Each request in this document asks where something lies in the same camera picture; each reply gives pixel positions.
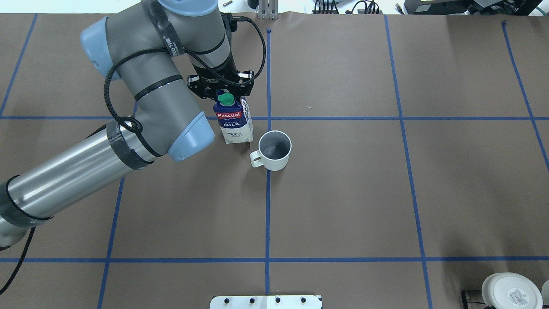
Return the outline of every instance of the white metal plate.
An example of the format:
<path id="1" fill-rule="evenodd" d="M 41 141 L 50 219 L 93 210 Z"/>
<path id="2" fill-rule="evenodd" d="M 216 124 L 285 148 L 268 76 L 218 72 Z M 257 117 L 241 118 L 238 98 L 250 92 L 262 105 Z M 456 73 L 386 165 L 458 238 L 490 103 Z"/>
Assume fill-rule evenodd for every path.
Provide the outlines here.
<path id="1" fill-rule="evenodd" d="M 210 309 L 322 309 L 320 295 L 217 296 Z"/>

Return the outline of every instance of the robotic arm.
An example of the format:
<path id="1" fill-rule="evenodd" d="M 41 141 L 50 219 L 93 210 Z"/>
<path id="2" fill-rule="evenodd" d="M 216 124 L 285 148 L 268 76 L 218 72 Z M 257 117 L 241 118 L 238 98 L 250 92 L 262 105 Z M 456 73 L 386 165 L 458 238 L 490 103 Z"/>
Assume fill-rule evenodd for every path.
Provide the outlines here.
<path id="1" fill-rule="evenodd" d="M 236 70 L 231 54 L 236 21 L 249 20 L 222 15 L 216 0 L 142 0 L 86 29 L 81 43 L 107 77 L 108 106 L 110 79 L 122 78 L 139 109 L 132 117 L 118 117 L 109 107 L 114 119 L 96 133 L 0 184 L 0 251 L 157 157 L 181 161 L 210 145 L 214 132 L 189 89 L 201 98 L 215 98 L 220 89 L 247 96 L 263 67 L 257 75 Z M 197 72 L 187 82 L 171 60 L 183 53 L 192 56 Z"/>

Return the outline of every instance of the white round device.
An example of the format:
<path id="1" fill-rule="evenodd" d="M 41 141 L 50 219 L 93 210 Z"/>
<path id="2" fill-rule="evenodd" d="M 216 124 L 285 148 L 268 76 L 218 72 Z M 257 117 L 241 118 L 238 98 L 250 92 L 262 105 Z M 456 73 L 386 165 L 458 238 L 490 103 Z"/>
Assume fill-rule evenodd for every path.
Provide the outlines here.
<path id="1" fill-rule="evenodd" d="M 525 276 L 497 273 L 482 284 L 482 297 L 496 309 L 542 309 L 543 299 L 537 286 Z"/>

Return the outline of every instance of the silver metal tube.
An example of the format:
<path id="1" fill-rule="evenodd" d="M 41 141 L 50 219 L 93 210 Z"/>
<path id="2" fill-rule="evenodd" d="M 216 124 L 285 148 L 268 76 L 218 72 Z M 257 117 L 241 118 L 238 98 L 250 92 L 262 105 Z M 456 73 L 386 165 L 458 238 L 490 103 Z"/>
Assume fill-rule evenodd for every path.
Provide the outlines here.
<path id="1" fill-rule="evenodd" d="M 132 171 L 103 130 L 15 178 L 8 192 L 24 212 L 47 218 Z"/>

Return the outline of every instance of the mug rim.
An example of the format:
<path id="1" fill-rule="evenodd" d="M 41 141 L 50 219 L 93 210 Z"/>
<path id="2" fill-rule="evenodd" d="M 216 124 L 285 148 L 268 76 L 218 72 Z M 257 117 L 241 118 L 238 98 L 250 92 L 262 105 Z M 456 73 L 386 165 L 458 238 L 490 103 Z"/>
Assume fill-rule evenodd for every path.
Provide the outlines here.
<path id="1" fill-rule="evenodd" d="M 288 150 L 288 153 L 286 153 L 286 155 L 285 155 L 284 157 L 280 158 L 280 159 L 271 159 L 271 158 L 269 158 L 269 157 L 266 157 L 266 156 L 263 154 L 263 152 L 261 151 L 261 140 L 263 139 L 263 137 L 265 137 L 265 135 L 267 135 L 267 134 L 269 134 L 269 133 L 272 133 L 272 132 L 279 132 L 279 133 L 282 133 L 282 134 L 284 134 L 284 136 L 286 136 L 286 138 L 288 139 L 288 141 L 290 141 L 290 150 Z M 265 132 L 263 135 L 261 135 L 261 137 L 259 138 L 259 142 L 257 142 L 257 151 L 259 151 L 259 154 L 260 154 L 262 157 L 264 157 L 264 158 L 266 158 L 266 159 L 268 159 L 268 160 L 271 160 L 271 161 L 281 161 L 281 160 L 286 159 L 286 158 L 290 155 L 290 153 L 292 152 L 292 146 L 293 146 L 292 144 L 293 144 L 293 143 L 292 143 L 292 139 L 288 136 L 288 134 L 286 134 L 286 133 L 284 133 L 284 132 L 282 132 L 282 131 L 279 131 L 279 130 L 271 130 L 271 131 L 267 131 L 267 132 Z"/>

